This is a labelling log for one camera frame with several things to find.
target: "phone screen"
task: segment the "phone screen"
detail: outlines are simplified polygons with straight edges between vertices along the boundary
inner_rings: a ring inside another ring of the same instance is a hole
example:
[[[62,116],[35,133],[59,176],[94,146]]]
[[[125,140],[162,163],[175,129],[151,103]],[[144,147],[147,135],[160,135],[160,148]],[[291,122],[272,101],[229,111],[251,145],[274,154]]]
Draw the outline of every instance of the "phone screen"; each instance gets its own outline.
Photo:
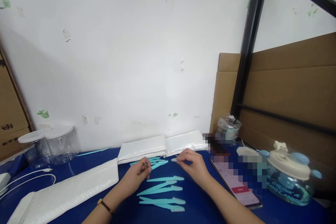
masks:
[[[255,209],[262,207],[261,201],[253,192],[251,192],[246,186],[240,183],[237,178],[231,176],[228,171],[220,166],[218,163],[214,163],[210,158],[212,166],[216,169],[217,173],[221,177],[222,181],[229,189],[229,192],[244,206],[249,209]]]

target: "bracelet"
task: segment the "bracelet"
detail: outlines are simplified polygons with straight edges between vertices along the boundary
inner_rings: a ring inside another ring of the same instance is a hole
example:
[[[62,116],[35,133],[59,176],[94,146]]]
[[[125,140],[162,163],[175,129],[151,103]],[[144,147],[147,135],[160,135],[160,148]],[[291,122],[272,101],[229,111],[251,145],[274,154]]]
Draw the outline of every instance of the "bracelet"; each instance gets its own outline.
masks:
[[[104,203],[103,199],[98,200],[97,205],[99,205],[99,203],[101,203],[107,209],[107,211],[113,216],[112,210]]]

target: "white wall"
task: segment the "white wall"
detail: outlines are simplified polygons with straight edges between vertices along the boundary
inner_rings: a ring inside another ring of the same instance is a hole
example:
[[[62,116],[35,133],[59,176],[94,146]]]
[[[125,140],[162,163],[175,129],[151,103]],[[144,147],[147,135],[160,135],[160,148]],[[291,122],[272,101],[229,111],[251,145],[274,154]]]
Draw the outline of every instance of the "white wall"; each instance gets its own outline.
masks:
[[[310,0],[265,0],[254,52],[336,32],[336,18],[312,4]],[[316,14],[308,16],[315,9]]]
[[[247,1],[10,0],[0,35],[37,128],[70,123],[82,150],[116,147],[209,131],[218,55],[240,52]]]

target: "clear plastic jar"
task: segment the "clear plastic jar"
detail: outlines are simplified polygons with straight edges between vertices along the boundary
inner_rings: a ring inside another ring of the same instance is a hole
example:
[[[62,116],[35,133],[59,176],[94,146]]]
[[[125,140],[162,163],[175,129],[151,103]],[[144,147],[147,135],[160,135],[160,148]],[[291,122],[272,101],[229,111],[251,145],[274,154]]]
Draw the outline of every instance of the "clear plastic jar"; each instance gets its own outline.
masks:
[[[236,145],[236,138],[242,123],[235,119],[233,115],[225,114],[219,118],[217,125],[218,133],[225,136],[225,141],[232,145]]]
[[[45,137],[55,165],[68,163],[78,155],[77,139],[72,126],[57,126]]]
[[[41,168],[49,165],[53,161],[53,156],[51,155],[51,151],[45,138],[45,134],[49,131],[51,131],[51,129],[33,131],[18,139],[21,144],[33,144],[31,148],[24,153],[29,166],[32,168]]]

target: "white bubble mailer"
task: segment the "white bubble mailer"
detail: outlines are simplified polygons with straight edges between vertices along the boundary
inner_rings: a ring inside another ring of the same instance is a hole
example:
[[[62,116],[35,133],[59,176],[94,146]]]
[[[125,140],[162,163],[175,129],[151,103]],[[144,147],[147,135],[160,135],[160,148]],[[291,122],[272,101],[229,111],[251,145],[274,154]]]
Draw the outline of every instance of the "white bubble mailer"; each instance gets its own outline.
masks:
[[[119,180],[113,159],[62,182],[26,195],[7,224],[45,224]]]
[[[167,156],[180,154],[184,149],[207,150],[207,143],[199,130],[166,138]]]
[[[143,157],[164,156],[166,140],[163,135],[140,141],[123,143],[118,155],[118,164],[138,161]]]

